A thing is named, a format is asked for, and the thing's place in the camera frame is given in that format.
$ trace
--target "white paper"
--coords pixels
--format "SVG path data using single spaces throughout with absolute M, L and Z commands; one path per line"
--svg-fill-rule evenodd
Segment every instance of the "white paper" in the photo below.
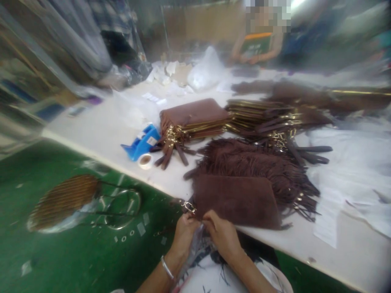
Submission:
M 337 220 L 342 210 L 344 197 L 338 190 L 327 188 L 318 202 L 314 235 L 333 248 L 337 248 Z

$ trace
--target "roll of tape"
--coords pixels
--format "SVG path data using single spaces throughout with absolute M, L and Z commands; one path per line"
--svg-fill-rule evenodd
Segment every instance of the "roll of tape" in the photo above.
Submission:
M 152 167 L 154 164 L 154 158 L 150 154 L 144 154 L 141 155 L 138 160 L 137 164 L 144 170 L 148 170 Z

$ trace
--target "person's hand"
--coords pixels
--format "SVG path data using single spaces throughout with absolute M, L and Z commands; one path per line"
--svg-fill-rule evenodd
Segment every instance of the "person's hand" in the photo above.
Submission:
M 259 61 L 260 61 L 259 55 L 255 55 L 255 56 L 251 57 L 248 62 L 249 62 L 249 64 L 254 65 L 254 64 L 258 63 Z
M 240 261 L 246 255 L 240 245 L 235 226 L 231 222 L 221 219 L 214 210 L 207 212 L 202 222 L 220 255 L 229 265 Z
M 175 229 L 175 236 L 169 254 L 186 260 L 189 256 L 190 244 L 193 240 L 194 231 L 201 226 L 201 222 L 191 218 L 190 213 L 183 214 Z
M 240 61 L 240 63 L 247 63 L 249 61 L 249 58 L 247 58 L 244 55 L 240 55 L 239 61 Z

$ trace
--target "label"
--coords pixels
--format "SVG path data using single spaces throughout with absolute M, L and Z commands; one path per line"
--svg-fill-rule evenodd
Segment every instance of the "label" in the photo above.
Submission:
M 156 139 L 154 139 L 152 136 L 150 138 L 148 138 L 147 140 L 147 144 L 150 144 L 151 146 L 154 146 L 156 145 L 158 141 Z

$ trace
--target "white plastic bag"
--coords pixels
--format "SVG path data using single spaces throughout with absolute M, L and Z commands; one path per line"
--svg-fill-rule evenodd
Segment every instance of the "white plastic bag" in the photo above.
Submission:
M 187 76 L 188 84 L 197 92 L 208 90 L 217 85 L 224 74 L 224 65 L 219 60 L 216 50 L 208 47 L 201 59 Z

